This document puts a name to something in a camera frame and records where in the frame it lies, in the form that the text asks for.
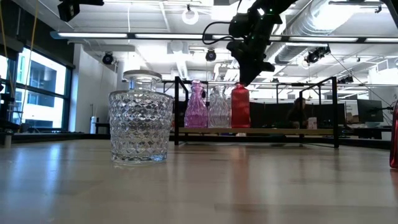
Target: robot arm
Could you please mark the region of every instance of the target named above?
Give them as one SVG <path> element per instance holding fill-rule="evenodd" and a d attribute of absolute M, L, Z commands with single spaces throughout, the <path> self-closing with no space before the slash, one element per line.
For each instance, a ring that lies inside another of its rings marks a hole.
<path fill-rule="evenodd" d="M 244 41 L 233 40 L 227 45 L 231 55 L 239 62 L 239 81 L 250 84 L 262 71 L 274 72 L 275 67 L 264 62 L 267 46 L 270 44 L 272 29 L 281 24 L 279 16 L 297 0 L 257 0 L 246 14 L 237 14 L 229 24 L 229 34 L 234 38 L 244 37 Z M 398 27 L 398 1 L 381 0 L 389 8 Z"/>

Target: window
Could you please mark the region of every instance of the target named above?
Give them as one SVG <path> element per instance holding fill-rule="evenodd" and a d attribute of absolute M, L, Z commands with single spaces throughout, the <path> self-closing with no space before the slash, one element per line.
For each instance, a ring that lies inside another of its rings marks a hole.
<path fill-rule="evenodd" d="M 11 121 L 33 128 L 67 129 L 70 70 L 36 52 L 30 63 L 29 57 L 30 50 L 24 49 L 15 65 L 16 103 Z"/>
<path fill-rule="evenodd" d="M 54 96 L 47 96 L 39 93 L 28 93 L 27 94 L 27 103 L 31 105 L 40 105 L 40 106 L 48 106 L 54 107 Z"/>
<path fill-rule="evenodd" d="M 30 124 L 32 127 L 35 128 L 52 128 L 53 124 L 52 121 L 37 121 L 37 120 L 31 120 L 27 119 L 25 123 Z"/>
<path fill-rule="evenodd" d="M 22 110 L 22 102 L 24 95 L 26 100 L 24 103 L 24 112 L 22 114 L 22 122 L 31 124 L 34 128 L 61 128 L 64 99 L 48 96 L 34 91 L 17 88 L 16 96 L 21 95 L 21 102 L 16 99 L 17 106 Z M 13 121 L 20 121 L 20 113 L 14 112 Z"/>
<path fill-rule="evenodd" d="M 0 76 L 2 79 L 8 77 L 8 59 L 0 55 Z"/>
<path fill-rule="evenodd" d="M 67 68 L 38 53 L 32 52 L 29 69 L 29 56 L 29 49 L 24 49 L 19 54 L 17 82 L 25 85 L 27 81 L 31 87 L 64 95 Z"/>

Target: person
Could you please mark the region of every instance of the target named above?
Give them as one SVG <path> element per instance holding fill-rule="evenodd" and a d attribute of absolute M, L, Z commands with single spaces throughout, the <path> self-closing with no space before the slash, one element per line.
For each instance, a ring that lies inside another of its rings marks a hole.
<path fill-rule="evenodd" d="M 300 117 L 302 116 L 303 128 L 307 127 L 308 120 L 305 115 L 305 98 L 302 100 L 302 110 L 300 110 L 300 98 L 294 101 L 293 108 L 287 113 L 287 120 L 290 121 L 294 128 L 300 127 Z"/>

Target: vase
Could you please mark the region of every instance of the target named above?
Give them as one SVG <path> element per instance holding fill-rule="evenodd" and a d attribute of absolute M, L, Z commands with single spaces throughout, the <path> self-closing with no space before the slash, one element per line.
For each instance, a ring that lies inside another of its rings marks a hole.
<path fill-rule="evenodd" d="M 193 80 L 191 86 L 191 98 L 188 101 L 184 117 L 186 128 L 207 127 L 207 107 L 202 98 L 203 87 L 199 80 Z"/>
<path fill-rule="evenodd" d="M 398 102 L 394 107 L 392 114 L 392 133 L 391 133 L 391 150 L 390 150 L 390 167 L 398 169 Z"/>
<path fill-rule="evenodd" d="M 208 113 L 209 128 L 230 128 L 231 110 L 226 102 L 224 86 L 216 86 L 210 95 L 210 107 Z"/>
<path fill-rule="evenodd" d="M 237 83 L 231 93 L 232 128 L 250 128 L 249 90 Z"/>
<path fill-rule="evenodd" d="M 156 92 L 161 74 L 124 72 L 130 89 L 109 95 L 112 160 L 125 164 L 162 162 L 167 158 L 173 100 Z"/>

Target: desk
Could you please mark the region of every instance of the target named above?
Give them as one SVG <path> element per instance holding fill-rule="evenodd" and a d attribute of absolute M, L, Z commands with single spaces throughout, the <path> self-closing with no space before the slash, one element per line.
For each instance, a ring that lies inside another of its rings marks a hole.
<path fill-rule="evenodd" d="M 95 134 L 98 134 L 99 128 L 105 128 L 106 134 L 111 134 L 111 126 L 109 123 L 95 123 Z"/>
<path fill-rule="evenodd" d="M 133 167 L 110 151 L 109 140 L 0 151 L 1 223 L 397 222 L 386 151 L 170 144 L 167 162 Z"/>
<path fill-rule="evenodd" d="M 353 135 L 359 138 L 382 139 L 382 132 L 391 132 L 391 128 L 354 128 Z"/>

